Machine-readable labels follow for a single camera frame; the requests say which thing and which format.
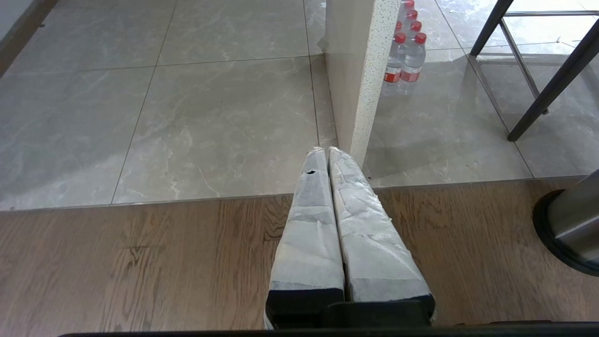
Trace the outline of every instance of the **stainless steel cylinder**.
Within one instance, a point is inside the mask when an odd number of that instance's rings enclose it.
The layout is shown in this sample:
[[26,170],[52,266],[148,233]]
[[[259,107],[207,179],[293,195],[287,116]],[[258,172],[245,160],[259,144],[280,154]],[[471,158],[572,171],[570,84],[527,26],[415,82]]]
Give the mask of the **stainless steel cylinder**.
[[535,229],[545,246],[581,272],[599,276],[599,170],[537,202]]

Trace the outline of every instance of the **white paper wrapping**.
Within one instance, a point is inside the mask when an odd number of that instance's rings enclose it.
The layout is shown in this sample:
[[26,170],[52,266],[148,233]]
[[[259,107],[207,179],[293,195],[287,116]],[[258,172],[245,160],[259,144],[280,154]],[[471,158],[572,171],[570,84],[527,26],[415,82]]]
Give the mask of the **white paper wrapping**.
[[322,148],[308,153],[277,247],[270,290],[343,290],[343,263]]
[[329,173],[343,261],[354,302],[430,295],[410,251],[347,153],[331,147]]

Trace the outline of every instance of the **wall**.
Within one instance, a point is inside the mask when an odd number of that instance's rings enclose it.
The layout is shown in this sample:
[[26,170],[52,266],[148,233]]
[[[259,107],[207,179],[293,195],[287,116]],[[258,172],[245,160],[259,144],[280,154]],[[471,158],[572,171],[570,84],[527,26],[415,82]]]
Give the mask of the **wall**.
[[0,40],[32,2],[33,0],[0,0]]
[[327,0],[326,66],[339,148],[364,163],[398,0]]

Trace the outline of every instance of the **black metal chair leg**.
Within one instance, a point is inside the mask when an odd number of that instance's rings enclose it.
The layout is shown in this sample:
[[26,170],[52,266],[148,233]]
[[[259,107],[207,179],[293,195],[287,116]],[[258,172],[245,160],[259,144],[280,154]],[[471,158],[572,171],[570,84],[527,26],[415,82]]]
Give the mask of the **black metal chair leg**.
[[595,22],[591,30],[586,33],[582,41],[507,136],[507,139],[510,142],[517,141],[534,121],[539,118],[543,111],[555,101],[555,98],[593,60],[597,53],[599,53],[599,21]]
[[487,22],[485,22],[483,29],[480,31],[479,37],[474,43],[474,47],[472,47],[472,50],[470,51],[470,55],[476,57],[478,54],[480,54],[480,51],[483,50],[483,47],[489,40],[489,37],[491,37],[491,34],[493,34],[495,31],[495,28],[497,28],[497,25],[499,25],[499,22],[501,19],[503,19],[503,16],[507,12],[508,8],[510,8],[513,1],[514,0],[497,0],[497,3],[491,11]]

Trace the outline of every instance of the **black base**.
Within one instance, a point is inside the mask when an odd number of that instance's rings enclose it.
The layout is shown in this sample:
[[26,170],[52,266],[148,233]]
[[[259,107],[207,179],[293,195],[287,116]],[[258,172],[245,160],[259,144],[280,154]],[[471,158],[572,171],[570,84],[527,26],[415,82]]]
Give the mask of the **black base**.
[[555,234],[549,225],[547,218],[547,209],[552,201],[554,201],[564,189],[546,194],[537,201],[533,210],[534,229],[541,242],[549,249],[549,251],[568,266],[592,276],[599,276],[599,264],[586,261],[584,258],[576,254],[568,246],[564,245],[560,240],[555,239]]

